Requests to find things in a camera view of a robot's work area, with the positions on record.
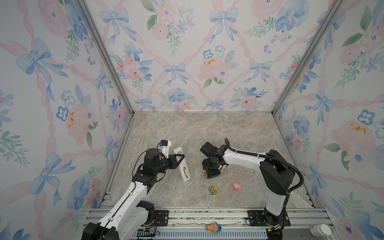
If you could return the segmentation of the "white remote control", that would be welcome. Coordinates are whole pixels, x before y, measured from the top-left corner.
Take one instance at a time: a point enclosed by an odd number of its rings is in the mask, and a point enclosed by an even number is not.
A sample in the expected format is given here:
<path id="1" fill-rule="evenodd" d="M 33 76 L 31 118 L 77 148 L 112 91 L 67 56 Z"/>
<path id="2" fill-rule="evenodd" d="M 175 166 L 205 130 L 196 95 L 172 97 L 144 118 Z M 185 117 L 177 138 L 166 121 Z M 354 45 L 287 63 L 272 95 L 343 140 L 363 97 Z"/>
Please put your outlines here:
<path id="1" fill-rule="evenodd" d="M 175 153 L 175 154 L 184 154 L 183 149 L 182 149 L 181 147 L 176 148 L 176 149 L 174 150 L 174 153 Z M 188 171 L 188 174 L 189 174 L 189 178 L 188 178 L 188 179 L 185 178 L 185 175 L 184 175 L 184 172 L 183 172 L 183 168 L 186 168 L 187 171 Z M 187 182 L 188 180 L 191 179 L 191 174 L 190 174 L 189 168 L 188 168 L 188 166 L 187 166 L 186 158 L 184 158 L 184 160 L 183 160 L 183 161 L 181 162 L 181 164 L 178 166 L 178 170 L 179 170 L 180 175 L 181 175 L 181 177 L 182 177 L 182 180 L 183 180 L 184 182 Z"/>

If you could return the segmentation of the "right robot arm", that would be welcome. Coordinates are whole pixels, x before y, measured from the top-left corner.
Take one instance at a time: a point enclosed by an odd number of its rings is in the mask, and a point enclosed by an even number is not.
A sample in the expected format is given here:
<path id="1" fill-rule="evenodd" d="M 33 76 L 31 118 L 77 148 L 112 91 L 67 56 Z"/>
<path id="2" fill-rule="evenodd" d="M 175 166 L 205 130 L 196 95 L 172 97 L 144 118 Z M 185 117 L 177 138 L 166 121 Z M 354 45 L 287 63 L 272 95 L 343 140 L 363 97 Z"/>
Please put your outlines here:
<path id="1" fill-rule="evenodd" d="M 223 167 L 237 165 L 259 171 L 269 190 L 268 201 L 262 213 L 261 224 L 273 228 L 282 228 L 286 219 L 286 207 L 289 195 L 296 189 L 291 186 L 297 169 L 288 163 L 279 152 L 252 153 L 232 148 L 228 139 L 219 148 L 206 142 L 200 149 L 206 157 L 203 170 L 207 178 L 215 178 L 221 174 Z"/>

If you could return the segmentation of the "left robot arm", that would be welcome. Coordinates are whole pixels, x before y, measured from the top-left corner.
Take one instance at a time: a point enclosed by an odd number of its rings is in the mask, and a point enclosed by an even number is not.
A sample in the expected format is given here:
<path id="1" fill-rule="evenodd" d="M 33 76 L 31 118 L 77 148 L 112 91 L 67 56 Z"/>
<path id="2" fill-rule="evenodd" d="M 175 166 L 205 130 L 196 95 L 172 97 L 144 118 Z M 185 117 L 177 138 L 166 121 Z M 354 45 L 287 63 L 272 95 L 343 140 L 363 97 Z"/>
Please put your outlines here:
<path id="1" fill-rule="evenodd" d="M 138 166 L 124 195 L 96 224 L 84 228 L 82 240 L 129 240 L 141 226 L 154 223 L 154 204 L 144 198 L 158 182 L 158 174 L 177 169 L 185 155 L 169 154 L 167 147 L 151 148 L 143 155 L 144 163 Z"/>

